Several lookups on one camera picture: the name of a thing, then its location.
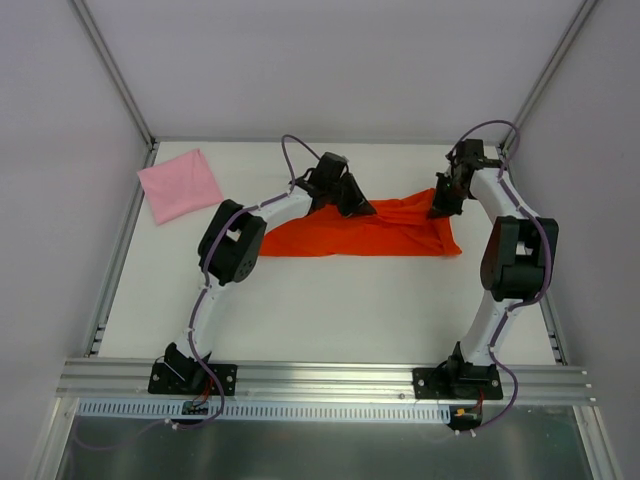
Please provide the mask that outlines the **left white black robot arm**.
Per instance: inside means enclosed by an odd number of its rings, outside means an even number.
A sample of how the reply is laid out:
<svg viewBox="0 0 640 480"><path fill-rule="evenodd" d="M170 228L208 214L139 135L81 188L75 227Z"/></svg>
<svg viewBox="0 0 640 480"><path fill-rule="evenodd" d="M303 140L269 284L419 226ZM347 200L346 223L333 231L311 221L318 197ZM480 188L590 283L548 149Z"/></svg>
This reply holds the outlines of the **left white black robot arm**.
<svg viewBox="0 0 640 480"><path fill-rule="evenodd" d="M327 205L346 218L376 213L349 172L348 160L331 152L293 179L284 193L249 207L233 200L220 204L198 247L204 286L186 329L164 353L171 381L181 391L194 393L204 385L201 363L210 358L215 326L228 307L229 293L256 267L265 235Z"/></svg>

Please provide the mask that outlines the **orange t shirt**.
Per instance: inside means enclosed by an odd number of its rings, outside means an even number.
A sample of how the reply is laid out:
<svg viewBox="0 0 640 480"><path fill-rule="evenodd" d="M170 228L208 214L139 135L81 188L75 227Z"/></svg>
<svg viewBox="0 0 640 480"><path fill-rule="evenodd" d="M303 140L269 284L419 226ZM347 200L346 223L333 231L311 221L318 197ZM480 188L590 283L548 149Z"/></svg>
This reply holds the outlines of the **orange t shirt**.
<svg viewBox="0 0 640 480"><path fill-rule="evenodd" d="M450 220L430 219L435 190L402 199L374 200L374 215L343 217L327 206L265 235L262 257L418 256L453 257L462 253Z"/></svg>

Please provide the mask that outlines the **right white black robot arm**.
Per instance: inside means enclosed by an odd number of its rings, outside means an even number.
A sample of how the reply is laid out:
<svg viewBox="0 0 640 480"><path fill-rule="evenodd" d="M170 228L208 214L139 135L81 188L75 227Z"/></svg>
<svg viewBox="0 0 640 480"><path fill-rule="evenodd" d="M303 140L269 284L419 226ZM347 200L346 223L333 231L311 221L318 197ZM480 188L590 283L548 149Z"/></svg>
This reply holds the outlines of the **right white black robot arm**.
<svg viewBox="0 0 640 480"><path fill-rule="evenodd" d="M554 268L559 225L539 216L516 191L506 167L484 154L481 140L457 142L446 155L449 167L437 175L430 218L463 213L467 200L479 202L492 230L480 264L484 294L474 321L459 342L461 363L443 373L445 389L465 397L479 385L474 367L496 364L501 334L520 309L541 300Z"/></svg>

